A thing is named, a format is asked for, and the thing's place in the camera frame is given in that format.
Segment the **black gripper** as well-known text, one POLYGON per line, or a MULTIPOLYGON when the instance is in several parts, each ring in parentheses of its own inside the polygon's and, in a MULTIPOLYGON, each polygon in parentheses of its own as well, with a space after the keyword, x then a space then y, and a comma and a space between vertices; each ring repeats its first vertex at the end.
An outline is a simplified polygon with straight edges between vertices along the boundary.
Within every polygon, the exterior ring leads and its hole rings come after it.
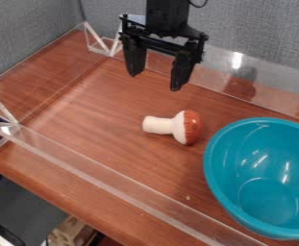
POLYGON ((171 70, 171 90, 189 82, 195 62, 202 61, 206 33, 189 25, 190 8, 203 8, 209 0, 147 0, 146 14, 125 13, 119 19, 119 39, 129 74, 135 77, 146 68, 147 51, 175 56, 171 70))

